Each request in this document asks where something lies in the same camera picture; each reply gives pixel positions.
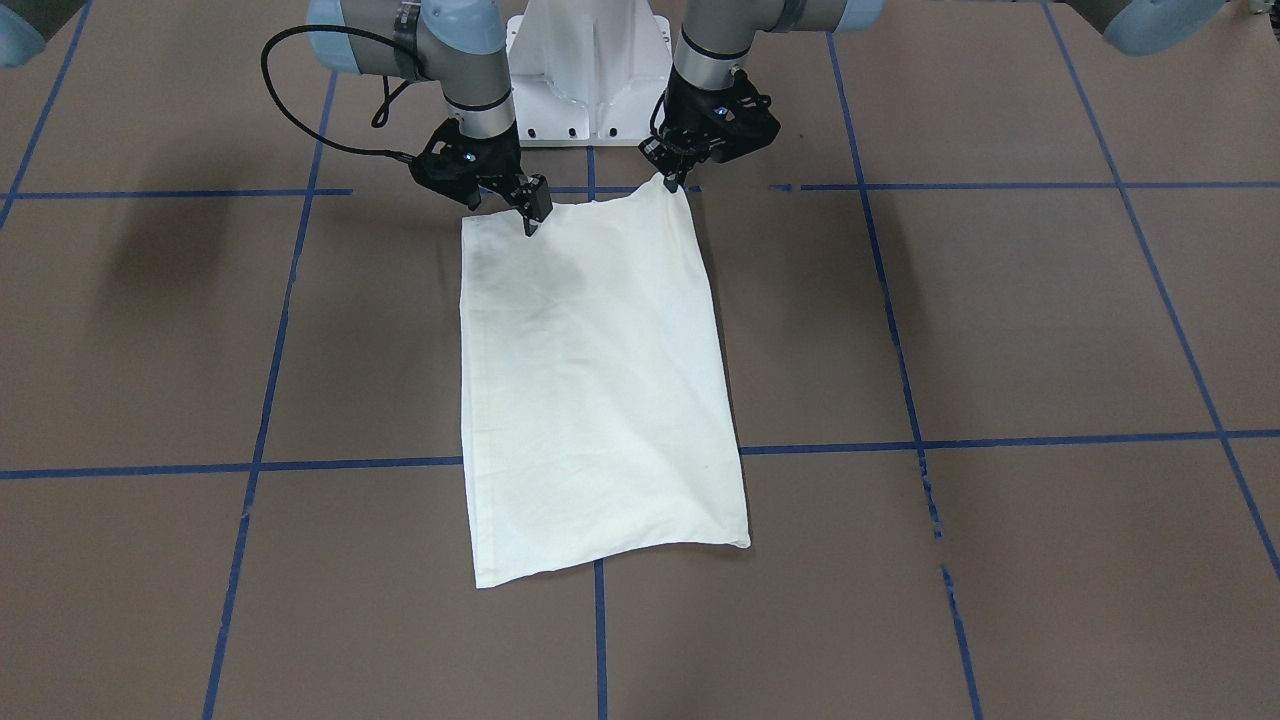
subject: white mounting bracket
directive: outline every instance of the white mounting bracket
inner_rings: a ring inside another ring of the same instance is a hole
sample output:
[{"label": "white mounting bracket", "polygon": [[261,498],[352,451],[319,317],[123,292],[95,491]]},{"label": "white mounting bracket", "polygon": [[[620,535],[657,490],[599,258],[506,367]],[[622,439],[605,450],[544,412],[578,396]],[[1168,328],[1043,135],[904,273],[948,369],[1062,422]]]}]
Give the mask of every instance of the white mounting bracket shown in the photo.
[{"label": "white mounting bracket", "polygon": [[507,22],[524,147],[639,145],[671,73],[671,23],[648,0],[529,0]]}]

